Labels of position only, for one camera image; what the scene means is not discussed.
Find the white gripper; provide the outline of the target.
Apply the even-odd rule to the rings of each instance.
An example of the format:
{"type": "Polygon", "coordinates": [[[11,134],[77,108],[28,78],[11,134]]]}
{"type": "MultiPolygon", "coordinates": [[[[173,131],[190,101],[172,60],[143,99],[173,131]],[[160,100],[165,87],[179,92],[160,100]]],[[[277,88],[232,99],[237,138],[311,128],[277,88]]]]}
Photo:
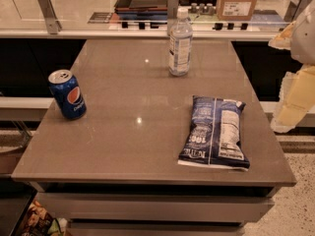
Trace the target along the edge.
{"type": "Polygon", "coordinates": [[[286,133],[295,128],[315,105],[315,0],[272,38],[268,45],[290,50],[291,57],[303,65],[296,73],[286,72],[281,85],[280,101],[276,104],[271,128],[286,133]]]}

